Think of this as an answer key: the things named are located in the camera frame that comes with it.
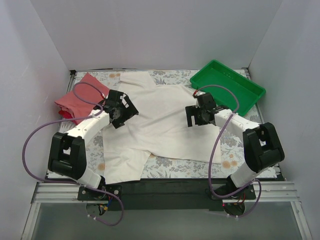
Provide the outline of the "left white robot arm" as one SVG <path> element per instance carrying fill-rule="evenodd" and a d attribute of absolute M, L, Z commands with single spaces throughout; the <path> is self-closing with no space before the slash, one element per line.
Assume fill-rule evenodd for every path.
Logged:
<path fill-rule="evenodd" d="M 88 167 L 86 145 L 104 127 L 118 129 L 139 111 L 124 92 L 110 90 L 107 97 L 96 105 L 86 119 L 65 133 L 52 137 L 48 169 L 90 187 L 95 200 L 106 196 L 105 178 Z"/>

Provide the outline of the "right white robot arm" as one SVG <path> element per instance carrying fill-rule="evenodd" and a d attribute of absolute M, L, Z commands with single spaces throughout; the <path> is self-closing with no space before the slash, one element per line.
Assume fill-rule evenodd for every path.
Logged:
<path fill-rule="evenodd" d="M 237 199 L 245 188 L 268 168 L 282 162 L 285 153 L 276 128 L 270 122 L 247 120 L 223 105 L 217 105 L 210 93 L 193 96 L 195 105 L 185 107 L 187 125 L 212 124 L 242 139 L 244 163 L 226 179 L 225 185 L 211 189 L 218 198 Z"/>

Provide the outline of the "white t shirt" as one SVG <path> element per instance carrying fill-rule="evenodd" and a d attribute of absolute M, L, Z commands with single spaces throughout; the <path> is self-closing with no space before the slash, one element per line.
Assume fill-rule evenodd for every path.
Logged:
<path fill-rule="evenodd" d="M 212 124 L 188 127 L 185 108 L 196 100 L 181 84 L 156 84 L 147 71 L 123 72 L 118 90 L 138 114 L 116 129 L 102 130 L 107 184 L 140 180 L 150 155 L 207 163 L 220 129 Z"/>

